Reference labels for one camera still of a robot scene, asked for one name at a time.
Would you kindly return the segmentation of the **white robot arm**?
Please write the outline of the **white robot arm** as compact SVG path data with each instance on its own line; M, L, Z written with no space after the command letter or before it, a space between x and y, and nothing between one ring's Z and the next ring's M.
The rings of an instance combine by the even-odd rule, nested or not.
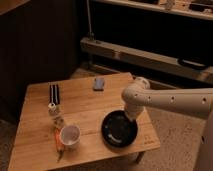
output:
M135 121L145 106L207 116L193 171L213 171L213 88L153 90L144 77L137 77L121 93L124 111Z

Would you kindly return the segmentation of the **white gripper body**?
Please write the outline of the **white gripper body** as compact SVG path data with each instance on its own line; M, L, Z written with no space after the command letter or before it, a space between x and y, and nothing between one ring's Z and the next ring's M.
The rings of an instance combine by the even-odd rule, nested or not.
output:
M135 121L138 116L143 112L143 106L126 104L124 107L125 114L130 121Z

